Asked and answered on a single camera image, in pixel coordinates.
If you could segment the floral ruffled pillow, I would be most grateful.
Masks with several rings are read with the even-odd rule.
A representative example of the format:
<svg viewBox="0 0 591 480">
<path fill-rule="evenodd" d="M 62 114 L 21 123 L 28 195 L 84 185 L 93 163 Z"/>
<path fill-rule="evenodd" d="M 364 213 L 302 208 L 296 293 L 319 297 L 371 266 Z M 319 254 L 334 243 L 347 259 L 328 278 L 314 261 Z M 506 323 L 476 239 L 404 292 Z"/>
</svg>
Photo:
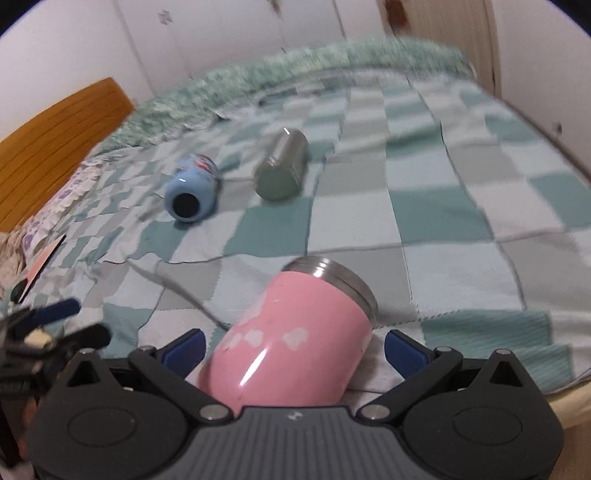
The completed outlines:
<svg viewBox="0 0 591 480">
<path fill-rule="evenodd" d="M 1 233 L 1 299 L 46 243 L 50 231 L 88 193 L 102 170 L 112 162 L 110 154 L 85 159 L 63 187 L 22 226 Z"/>
</svg>

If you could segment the flat card on bed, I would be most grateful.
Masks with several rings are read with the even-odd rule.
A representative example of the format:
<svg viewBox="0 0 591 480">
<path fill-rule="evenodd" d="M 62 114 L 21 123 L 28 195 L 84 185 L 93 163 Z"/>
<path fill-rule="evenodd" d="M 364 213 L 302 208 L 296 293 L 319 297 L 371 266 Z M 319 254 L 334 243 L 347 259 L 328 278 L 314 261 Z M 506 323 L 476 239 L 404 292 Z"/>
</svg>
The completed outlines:
<svg viewBox="0 0 591 480">
<path fill-rule="evenodd" d="M 28 268 L 24 278 L 17 284 L 12 292 L 12 301 L 21 304 L 29 291 L 34 286 L 36 280 L 39 278 L 48 262 L 53 257 L 54 253 L 64 242 L 66 235 L 60 235 L 58 238 L 50 242 L 35 258 L 32 265 Z"/>
</svg>

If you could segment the beige wooden door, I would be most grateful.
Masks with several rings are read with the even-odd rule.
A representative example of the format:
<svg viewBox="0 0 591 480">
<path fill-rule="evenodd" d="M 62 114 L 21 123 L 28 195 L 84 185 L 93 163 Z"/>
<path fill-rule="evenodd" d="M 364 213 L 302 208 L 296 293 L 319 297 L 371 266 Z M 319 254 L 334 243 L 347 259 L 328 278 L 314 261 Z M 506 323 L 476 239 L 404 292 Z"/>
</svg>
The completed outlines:
<svg viewBox="0 0 591 480">
<path fill-rule="evenodd" d="M 500 54 L 493 5 L 486 0 L 402 0 L 409 19 L 396 35 L 413 36 L 460 49 L 471 62 L 478 83 L 501 94 Z M 385 20 L 385 2 L 379 3 Z"/>
</svg>

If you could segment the white built-in wardrobe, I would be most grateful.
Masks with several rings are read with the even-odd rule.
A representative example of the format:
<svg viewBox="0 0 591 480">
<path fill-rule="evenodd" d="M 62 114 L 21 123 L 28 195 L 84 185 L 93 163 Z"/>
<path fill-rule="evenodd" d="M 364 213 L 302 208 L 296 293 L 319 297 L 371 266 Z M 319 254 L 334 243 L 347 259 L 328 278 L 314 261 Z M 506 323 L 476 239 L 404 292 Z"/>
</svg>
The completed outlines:
<svg viewBox="0 0 591 480">
<path fill-rule="evenodd" d="M 220 66 L 389 35 L 379 1 L 126 0 L 114 7 L 154 94 Z"/>
</svg>

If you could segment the orange wooden headboard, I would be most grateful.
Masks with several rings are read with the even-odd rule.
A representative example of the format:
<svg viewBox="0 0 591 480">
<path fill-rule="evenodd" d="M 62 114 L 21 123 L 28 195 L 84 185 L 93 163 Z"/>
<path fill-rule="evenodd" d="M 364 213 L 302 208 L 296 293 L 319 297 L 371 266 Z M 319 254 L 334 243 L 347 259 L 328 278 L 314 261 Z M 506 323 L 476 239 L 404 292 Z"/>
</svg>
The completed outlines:
<svg viewBox="0 0 591 480">
<path fill-rule="evenodd" d="M 133 111 L 112 78 L 64 98 L 1 142 L 1 230 L 35 215 Z"/>
</svg>

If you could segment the pink paw-print steel cup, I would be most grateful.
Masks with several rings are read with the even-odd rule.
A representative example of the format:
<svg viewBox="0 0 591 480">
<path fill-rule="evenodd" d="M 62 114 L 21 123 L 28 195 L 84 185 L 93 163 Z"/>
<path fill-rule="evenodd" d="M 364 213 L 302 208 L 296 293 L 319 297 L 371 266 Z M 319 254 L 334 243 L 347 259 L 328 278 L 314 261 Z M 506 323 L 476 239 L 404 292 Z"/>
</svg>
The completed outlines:
<svg viewBox="0 0 591 480">
<path fill-rule="evenodd" d="M 344 265 L 301 256 L 283 267 L 201 367 L 197 387 L 245 406 L 335 405 L 373 336 L 378 304 Z"/>
</svg>

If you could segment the green checkered bed sheet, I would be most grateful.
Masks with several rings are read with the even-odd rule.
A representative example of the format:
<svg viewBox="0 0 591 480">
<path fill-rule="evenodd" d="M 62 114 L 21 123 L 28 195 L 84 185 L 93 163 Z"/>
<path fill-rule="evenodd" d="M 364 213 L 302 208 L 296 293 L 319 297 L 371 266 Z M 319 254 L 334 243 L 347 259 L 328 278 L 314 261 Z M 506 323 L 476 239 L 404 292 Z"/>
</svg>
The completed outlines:
<svg viewBox="0 0 591 480">
<path fill-rule="evenodd" d="M 256 167 L 283 128 L 310 148 L 301 193 L 266 202 Z M 214 211 L 166 211 L 178 162 L 221 174 Z M 50 231 L 66 238 L 26 297 L 77 298 L 53 326 L 105 322 L 107 354 L 190 328 L 221 340 L 297 256 L 345 265 L 372 289 L 376 338 L 398 328 L 470 357 L 515 352 L 540 388 L 590 375 L 590 187 L 549 141 L 463 79 L 283 88 L 211 128 L 125 149 Z"/>
</svg>

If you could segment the plain stainless steel cup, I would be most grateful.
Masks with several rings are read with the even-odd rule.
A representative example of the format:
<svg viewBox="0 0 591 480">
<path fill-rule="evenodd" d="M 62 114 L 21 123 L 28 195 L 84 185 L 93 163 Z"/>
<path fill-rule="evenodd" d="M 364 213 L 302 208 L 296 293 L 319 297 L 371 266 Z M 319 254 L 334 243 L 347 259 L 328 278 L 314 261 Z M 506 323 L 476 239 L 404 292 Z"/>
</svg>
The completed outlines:
<svg viewBox="0 0 591 480">
<path fill-rule="evenodd" d="M 266 157 L 256 167 L 254 190 L 266 202 L 287 201 L 301 193 L 310 148 L 304 133 L 283 128 L 273 138 Z"/>
</svg>

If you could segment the green floral quilt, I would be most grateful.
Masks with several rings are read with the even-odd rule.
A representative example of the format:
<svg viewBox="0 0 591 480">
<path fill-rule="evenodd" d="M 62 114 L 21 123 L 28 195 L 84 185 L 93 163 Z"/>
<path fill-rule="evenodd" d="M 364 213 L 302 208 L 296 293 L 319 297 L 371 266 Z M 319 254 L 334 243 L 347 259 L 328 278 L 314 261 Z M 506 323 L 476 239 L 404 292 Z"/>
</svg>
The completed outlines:
<svg viewBox="0 0 591 480">
<path fill-rule="evenodd" d="M 305 47 L 217 68 L 135 107 L 121 126 L 95 147 L 97 154 L 176 139 L 214 122 L 216 110 L 321 72 L 378 70 L 472 77 L 461 50 L 413 37 L 386 37 Z"/>
</svg>

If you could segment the brown plush toy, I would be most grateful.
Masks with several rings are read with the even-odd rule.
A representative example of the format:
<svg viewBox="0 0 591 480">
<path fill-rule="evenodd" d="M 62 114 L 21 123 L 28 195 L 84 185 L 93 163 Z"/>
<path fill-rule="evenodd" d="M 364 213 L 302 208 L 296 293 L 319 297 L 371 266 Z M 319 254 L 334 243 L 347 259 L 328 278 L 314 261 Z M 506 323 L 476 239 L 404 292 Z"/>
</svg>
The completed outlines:
<svg viewBox="0 0 591 480">
<path fill-rule="evenodd" d="M 393 29 L 404 29 L 409 25 L 409 19 L 402 0 L 386 0 L 385 7 L 388 23 Z"/>
</svg>

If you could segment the blue cartoon steel cup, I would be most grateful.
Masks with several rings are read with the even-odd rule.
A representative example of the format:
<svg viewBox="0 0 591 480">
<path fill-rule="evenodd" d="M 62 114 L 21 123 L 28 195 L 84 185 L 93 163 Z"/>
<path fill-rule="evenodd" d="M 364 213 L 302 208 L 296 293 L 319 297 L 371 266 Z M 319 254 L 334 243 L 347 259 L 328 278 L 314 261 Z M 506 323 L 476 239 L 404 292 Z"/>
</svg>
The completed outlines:
<svg viewBox="0 0 591 480">
<path fill-rule="evenodd" d="M 214 211 L 219 190 L 221 174 L 211 158 L 189 154 L 178 162 L 166 186 L 164 206 L 178 222 L 200 222 Z"/>
</svg>

